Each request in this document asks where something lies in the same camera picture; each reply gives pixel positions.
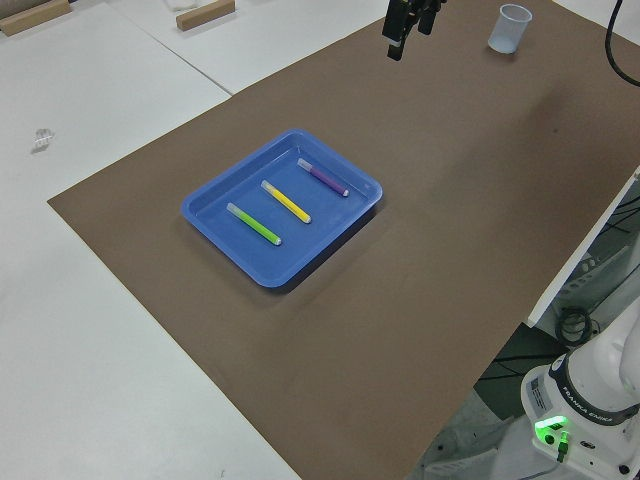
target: plastic cup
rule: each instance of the plastic cup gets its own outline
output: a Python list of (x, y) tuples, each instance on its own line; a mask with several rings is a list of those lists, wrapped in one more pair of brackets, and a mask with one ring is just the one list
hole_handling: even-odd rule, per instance
[(527, 25), (533, 18), (529, 10), (508, 3), (500, 7), (500, 16), (489, 37), (489, 46), (496, 52), (514, 53)]

